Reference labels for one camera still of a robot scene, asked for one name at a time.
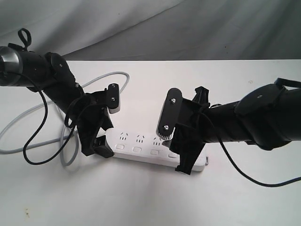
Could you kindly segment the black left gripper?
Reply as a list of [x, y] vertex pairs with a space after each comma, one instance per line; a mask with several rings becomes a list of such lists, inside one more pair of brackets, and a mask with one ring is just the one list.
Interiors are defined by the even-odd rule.
[[80, 110], [77, 129], [81, 142], [81, 151], [85, 156], [97, 154], [103, 158], [114, 156], [107, 143], [106, 136], [96, 137], [99, 129], [104, 131], [113, 128], [107, 111], [106, 90], [86, 93], [83, 98], [83, 109]]

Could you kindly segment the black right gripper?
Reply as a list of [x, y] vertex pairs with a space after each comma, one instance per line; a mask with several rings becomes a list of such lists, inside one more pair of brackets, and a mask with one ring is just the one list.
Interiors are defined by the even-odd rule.
[[196, 95], [192, 100], [183, 99], [179, 117], [171, 140], [163, 141], [162, 145], [180, 156], [176, 171], [191, 174], [192, 168], [199, 157], [205, 143], [200, 134], [200, 115], [210, 106], [209, 90], [204, 87], [195, 89]]

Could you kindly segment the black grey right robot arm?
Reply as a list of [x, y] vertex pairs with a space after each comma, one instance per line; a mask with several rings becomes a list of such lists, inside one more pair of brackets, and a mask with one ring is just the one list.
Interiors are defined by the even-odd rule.
[[241, 100], [211, 106], [209, 91], [195, 89], [186, 99], [177, 88], [168, 91], [157, 135], [180, 156], [176, 170], [190, 174], [207, 143], [245, 142], [270, 151], [301, 138], [301, 84], [277, 79]]

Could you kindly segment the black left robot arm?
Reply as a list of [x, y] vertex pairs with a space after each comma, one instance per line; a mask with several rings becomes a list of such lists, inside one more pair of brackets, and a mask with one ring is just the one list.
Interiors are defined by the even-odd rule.
[[32, 37], [25, 28], [18, 31], [18, 37], [22, 46], [9, 43], [0, 48], [1, 86], [26, 87], [43, 99], [50, 98], [65, 113], [65, 126], [77, 130], [85, 156], [111, 158], [114, 152], [105, 136], [97, 134], [113, 127], [109, 115], [120, 110], [119, 85], [112, 83], [103, 91], [86, 93], [62, 56], [29, 51]]

